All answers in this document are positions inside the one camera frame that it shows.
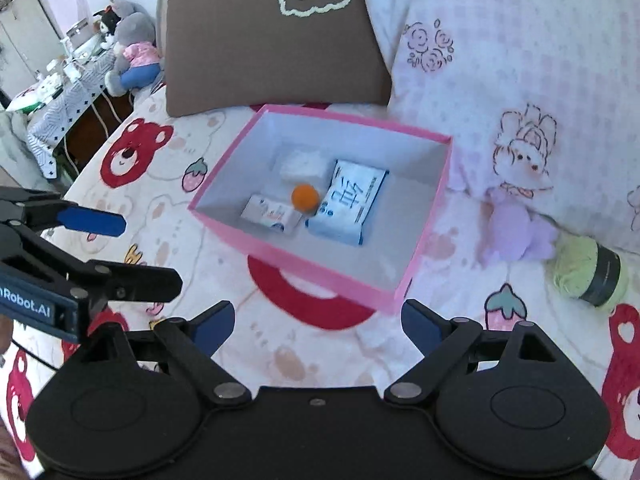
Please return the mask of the white tissue pack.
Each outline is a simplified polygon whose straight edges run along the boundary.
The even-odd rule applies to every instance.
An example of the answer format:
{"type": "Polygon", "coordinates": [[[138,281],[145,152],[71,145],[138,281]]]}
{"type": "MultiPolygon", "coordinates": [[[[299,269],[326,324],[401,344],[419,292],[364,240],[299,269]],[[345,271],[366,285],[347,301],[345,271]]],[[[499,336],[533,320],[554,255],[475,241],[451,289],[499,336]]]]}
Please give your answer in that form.
{"type": "Polygon", "coordinates": [[[288,234],[298,226],[303,215],[290,203],[260,194],[253,194],[241,212],[244,221],[288,234]]]}

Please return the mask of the white wardrobe cabinet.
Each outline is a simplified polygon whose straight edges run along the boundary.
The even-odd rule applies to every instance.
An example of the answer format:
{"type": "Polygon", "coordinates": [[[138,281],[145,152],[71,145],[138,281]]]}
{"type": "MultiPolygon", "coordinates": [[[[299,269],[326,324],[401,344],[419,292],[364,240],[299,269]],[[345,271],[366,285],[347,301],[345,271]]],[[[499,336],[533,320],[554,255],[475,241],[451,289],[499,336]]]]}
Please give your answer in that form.
{"type": "Polygon", "coordinates": [[[1,90],[13,99],[64,49],[39,0],[11,0],[0,20],[1,90]]]}

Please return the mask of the grey plush toy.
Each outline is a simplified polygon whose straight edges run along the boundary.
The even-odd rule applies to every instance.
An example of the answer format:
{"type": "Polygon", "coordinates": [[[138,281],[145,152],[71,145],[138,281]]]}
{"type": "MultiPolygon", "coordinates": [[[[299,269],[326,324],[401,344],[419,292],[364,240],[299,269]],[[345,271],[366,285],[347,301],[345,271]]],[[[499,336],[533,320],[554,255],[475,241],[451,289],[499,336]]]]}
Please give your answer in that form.
{"type": "Polygon", "coordinates": [[[104,84],[111,96],[119,98],[155,84],[163,61],[148,14],[128,0],[111,0],[111,10],[118,17],[113,34],[115,62],[105,74],[104,84]]]}

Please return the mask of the green yarn ball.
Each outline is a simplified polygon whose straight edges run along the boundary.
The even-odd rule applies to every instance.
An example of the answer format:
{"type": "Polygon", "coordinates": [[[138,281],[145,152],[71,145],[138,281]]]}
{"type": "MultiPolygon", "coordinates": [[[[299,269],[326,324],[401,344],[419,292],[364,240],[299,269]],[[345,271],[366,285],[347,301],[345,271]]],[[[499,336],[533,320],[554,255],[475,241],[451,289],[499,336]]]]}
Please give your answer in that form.
{"type": "Polygon", "coordinates": [[[566,298],[612,310],[626,294],[629,275],[625,260],[590,237],[562,235],[549,264],[552,284],[566,298]]]}

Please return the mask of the purple plush toy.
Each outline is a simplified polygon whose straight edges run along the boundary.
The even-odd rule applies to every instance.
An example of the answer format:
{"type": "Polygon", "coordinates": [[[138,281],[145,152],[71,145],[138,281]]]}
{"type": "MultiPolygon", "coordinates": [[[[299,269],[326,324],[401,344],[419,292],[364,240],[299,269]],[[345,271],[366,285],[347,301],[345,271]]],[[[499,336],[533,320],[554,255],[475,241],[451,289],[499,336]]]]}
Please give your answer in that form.
{"type": "Polygon", "coordinates": [[[558,229],[539,214],[530,212],[502,188],[488,192],[492,211],[488,220],[480,263],[521,260],[546,261],[555,256],[558,229]]]}

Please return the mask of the brown cloud pillow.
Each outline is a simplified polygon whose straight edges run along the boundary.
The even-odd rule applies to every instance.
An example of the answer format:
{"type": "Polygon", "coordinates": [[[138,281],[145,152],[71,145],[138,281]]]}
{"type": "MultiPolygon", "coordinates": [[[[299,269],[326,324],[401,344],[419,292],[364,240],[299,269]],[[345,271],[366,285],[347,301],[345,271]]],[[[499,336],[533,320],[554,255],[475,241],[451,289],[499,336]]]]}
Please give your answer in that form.
{"type": "Polygon", "coordinates": [[[164,55],[172,117],[390,99],[364,0],[167,0],[164,55]]]}

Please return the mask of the patterned grey bedside table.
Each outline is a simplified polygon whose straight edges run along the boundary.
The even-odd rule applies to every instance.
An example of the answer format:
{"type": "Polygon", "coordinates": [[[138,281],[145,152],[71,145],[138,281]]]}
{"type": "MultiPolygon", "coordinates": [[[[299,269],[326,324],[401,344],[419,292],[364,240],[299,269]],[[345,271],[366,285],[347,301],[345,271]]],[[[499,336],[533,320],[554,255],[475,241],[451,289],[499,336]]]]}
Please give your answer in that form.
{"type": "Polygon", "coordinates": [[[65,140],[66,134],[86,110],[91,108],[103,129],[106,129],[104,120],[94,105],[97,99],[106,99],[113,117],[122,122],[110,96],[106,93],[104,84],[105,75],[113,68],[114,63],[114,52],[108,50],[87,65],[81,65],[80,77],[64,84],[62,92],[29,119],[26,145],[47,180],[55,180],[58,177],[54,150],[65,140]]]}

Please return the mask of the pink checked white quilt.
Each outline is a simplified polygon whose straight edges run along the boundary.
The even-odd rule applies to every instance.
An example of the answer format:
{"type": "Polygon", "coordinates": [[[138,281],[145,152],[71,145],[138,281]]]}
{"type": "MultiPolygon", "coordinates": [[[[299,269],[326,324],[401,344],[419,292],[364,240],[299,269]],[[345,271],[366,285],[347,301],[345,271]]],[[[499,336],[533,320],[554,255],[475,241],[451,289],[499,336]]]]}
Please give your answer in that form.
{"type": "Polygon", "coordinates": [[[500,188],[639,248],[639,0],[366,0],[390,117],[450,136],[450,186],[500,188]]]}

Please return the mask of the pink storage box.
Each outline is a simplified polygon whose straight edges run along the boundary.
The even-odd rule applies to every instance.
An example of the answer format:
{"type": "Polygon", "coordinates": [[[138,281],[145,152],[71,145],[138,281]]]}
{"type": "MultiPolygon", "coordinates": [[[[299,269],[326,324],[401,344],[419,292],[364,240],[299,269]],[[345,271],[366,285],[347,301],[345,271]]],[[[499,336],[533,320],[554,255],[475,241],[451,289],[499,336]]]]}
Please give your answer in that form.
{"type": "Polygon", "coordinates": [[[449,136],[421,128],[266,105],[190,208],[240,252],[393,314],[418,270],[451,151],[449,136]]]}

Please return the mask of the clear plastic white pack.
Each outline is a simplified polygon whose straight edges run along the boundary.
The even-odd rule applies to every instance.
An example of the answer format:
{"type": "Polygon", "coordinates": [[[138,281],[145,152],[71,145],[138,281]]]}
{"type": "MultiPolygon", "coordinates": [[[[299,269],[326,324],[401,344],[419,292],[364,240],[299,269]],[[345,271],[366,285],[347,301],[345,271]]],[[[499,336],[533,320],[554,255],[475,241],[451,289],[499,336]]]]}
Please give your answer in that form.
{"type": "Polygon", "coordinates": [[[284,153],[279,162],[279,176],[288,182],[322,180],[330,169],[330,161],[318,151],[294,148],[284,153]]]}

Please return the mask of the bear print bed sheet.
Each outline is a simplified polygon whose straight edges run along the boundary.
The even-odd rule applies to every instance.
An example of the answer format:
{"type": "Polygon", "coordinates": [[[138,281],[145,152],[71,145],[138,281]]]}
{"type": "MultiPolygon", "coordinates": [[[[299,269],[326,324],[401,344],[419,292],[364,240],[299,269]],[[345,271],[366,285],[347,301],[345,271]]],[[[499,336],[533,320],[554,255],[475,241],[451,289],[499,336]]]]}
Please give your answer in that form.
{"type": "MultiPolygon", "coordinates": [[[[174,130],[134,182],[111,188],[95,157],[70,189],[81,205],[124,216],[122,236],[66,229],[47,239],[82,259],[168,266],[183,280],[170,304],[115,301],[100,315],[128,330],[164,318],[192,318],[220,300],[236,310],[232,337],[217,362],[250,388],[385,387],[419,361],[396,316],[373,312],[224,244],[190,213],[189,204],[234,138],[253,117],[249,107],[175,119],[156,92],[129,117],[174,130]]],[[[590,380],[611,413],[612,430],[594,466],[605,479],[639,474],[639,258],[624,255],[625,295],[597,309],[563,296],[541,263],[481,266],[487,204],[447,193],[427,237],[409,294],[446,318],[472,318],[490,330],[538,324],[590,380]]]]}

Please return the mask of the blue white wipes pack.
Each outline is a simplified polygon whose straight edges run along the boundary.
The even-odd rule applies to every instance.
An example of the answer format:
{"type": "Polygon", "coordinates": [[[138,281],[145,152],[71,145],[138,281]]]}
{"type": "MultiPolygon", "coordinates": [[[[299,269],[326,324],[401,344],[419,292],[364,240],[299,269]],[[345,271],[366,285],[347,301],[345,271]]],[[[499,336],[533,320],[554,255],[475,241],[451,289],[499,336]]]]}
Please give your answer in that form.
{"type": "Polygon", "coordinates": [[[306,220],[310,234],[350,246],[363,243],[363,226],[388,171],[337,159],[317,212],[306,220]]]}

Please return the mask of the black white plush toy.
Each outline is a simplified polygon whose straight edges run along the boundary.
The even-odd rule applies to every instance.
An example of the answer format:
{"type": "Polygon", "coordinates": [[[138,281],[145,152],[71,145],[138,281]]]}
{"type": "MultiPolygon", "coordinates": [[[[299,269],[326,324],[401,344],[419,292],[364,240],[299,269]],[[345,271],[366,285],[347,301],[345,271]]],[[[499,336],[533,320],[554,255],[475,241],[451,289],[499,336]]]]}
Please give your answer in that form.
{"type": "Polygon", "coordinates": [[[115,43],[115,30],[122,18],[108,6],[101,14],[99,21],[99,30],[102,35],[101,49],[110,50],[115,43]]]}

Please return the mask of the orange ball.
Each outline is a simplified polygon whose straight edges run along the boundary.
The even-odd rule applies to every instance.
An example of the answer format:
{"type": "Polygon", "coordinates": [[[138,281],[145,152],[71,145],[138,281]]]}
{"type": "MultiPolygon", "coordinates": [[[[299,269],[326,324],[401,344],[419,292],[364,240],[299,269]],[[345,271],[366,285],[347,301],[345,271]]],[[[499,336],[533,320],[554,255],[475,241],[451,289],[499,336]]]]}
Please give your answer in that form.
{"type": "Polygon", "coordinates": [[[308,183],[301,183],[293,188],[291,203],[302,214],[313,214],[319,207],[320,195],[318,191],[308,183]]]}

